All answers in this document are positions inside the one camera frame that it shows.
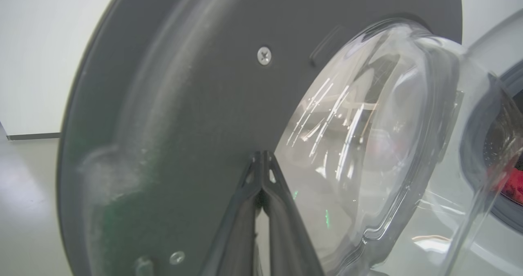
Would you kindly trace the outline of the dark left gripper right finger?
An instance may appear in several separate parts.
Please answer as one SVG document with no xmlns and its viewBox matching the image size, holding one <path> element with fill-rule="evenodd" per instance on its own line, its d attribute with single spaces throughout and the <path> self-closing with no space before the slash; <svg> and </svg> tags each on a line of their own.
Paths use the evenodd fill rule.
<svg viewBox="0 0 523 276">
<path fill-rule="evenodd" d="M 263 151 L 261 189 L 269 218 L 272 276 L 323 276 L 319 257 L 273 152 Z"/>
</svg>

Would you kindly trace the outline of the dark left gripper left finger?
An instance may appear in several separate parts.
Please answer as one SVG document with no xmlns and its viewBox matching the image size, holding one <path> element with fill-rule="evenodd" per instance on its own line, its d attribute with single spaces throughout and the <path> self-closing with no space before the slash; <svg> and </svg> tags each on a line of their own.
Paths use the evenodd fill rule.
<svg viewBox="0 0 523 276">
<path fill-rule="evenodd" d="M 261 190 L 261 152 L 248 160 L 222 218 L 206 260 L 204 276 L 253 276 L 255 273 L 255 220 Z"/>
</svg>

